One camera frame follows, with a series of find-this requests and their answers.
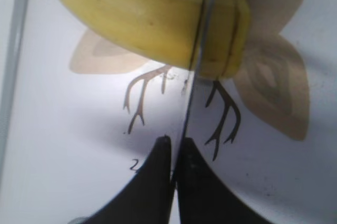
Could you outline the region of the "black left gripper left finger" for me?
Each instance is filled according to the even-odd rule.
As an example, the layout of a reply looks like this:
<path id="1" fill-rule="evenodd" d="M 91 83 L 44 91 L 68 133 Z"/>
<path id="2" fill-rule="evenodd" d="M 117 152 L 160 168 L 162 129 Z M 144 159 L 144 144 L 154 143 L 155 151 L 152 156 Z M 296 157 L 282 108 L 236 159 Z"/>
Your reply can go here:
<path id="1" fill-rule="evenodd" d="M 174 197 L 171 151 L 170 137 L 158 137 L 133 179 L 110 202 L 69 223 L 169 223 Z"/>

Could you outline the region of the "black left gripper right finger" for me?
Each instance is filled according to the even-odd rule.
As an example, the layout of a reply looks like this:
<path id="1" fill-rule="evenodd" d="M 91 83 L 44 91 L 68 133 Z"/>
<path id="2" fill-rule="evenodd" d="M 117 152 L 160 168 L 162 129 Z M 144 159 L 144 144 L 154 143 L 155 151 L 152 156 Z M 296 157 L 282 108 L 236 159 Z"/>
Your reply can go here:
<path id="1" fill-rule="evenodd" d="M 270 223 L 223 184 L 192 138 L 181 142 L 175 178 L 180 223 Z"/>

